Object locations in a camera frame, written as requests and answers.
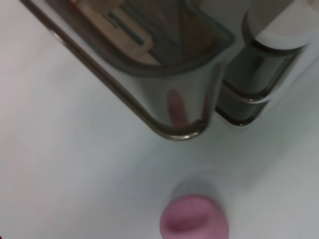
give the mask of curved metal edge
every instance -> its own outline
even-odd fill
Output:
[[[47,17],[30,0],[20,0],[30,12],[48,28],[58,41],[65,45],[99,80],[106,85],[124,104],[126,104],[144,123],[158,135],[174,141],[184,141],[202,134],[208,126],[203,120],[196,121],[187,128],[178,130],[157,122],[146,110],[127,92],[116,80],[100,67],[86,52],[84,52],[59,26]]]
[[[243,37],[245,39],[246,43],[252,44],[252,46],[255,49],[262,49],[264,51],[264,54],[268,54],[271,57],[282,57],[282,56],[287,56],[290,54],[295,54],[295,57],[293,57],[287,66],[287,68],[278,76],[278,79],[276,80],[275,85],[273,88],[266,94],[259,94],[256,96],[249,96],[245,94],[241,94],[237,92],[236,90],[232,89],[232,87],[228,86],[227,82],[223,83],[222,90],[226,92],[229,96],[231,96],[233,99],[248,103],[248,104],[262,104],[265,102],[268,102],[272,99],[273,95],[277,93],[277,91],[280,90],[280,88],[283,85],[284,78],[286,76],[286,73],[291,69],[291,66],[294,64],[294,62],[297,59],[297,56],[302,52],[303,47],[296,48],[296,49],[291,49],[291,50],[277,50],[277,49],[272,49],[267,46],[262,45],[261,43],[257,42],[251,33],[248,30],[248,24],[247,24],[247,14],[245,14],[245,17],[242,22],[242,32],[243,32]]]

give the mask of white ceramic surface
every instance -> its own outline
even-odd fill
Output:
[[[40,27],[24,14],[17,29]],[[3,239],[160,239],[165,205],[192,192],[220,202],[231,239],[318,238],[319,64],[252,127],[215,117],[204,135],[176,143],[40,28],[45,46],[28,44],[23,57],[39,55],[0,72]]]

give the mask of reflective metal surface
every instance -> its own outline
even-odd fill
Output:
[[[282,76],[302,48],[276,50],[253,40],[247,18],[243,21],[243,37],[247,45],[228,64],[224,91],[234,99],[258,104],[266,102],[282,84]]]
[[[180,62],[161,65],[141,64],[130,53],[119,51],[81,16],[73,2],[22,2],[155,132],[172,140],[185,140],[206,129],[227,59],[221,53],[232,43],[232,36],[192,2],[184,1],[183,7],[214,33],[212,42],[204,52],[196,51],[200,54],[192,52]]]

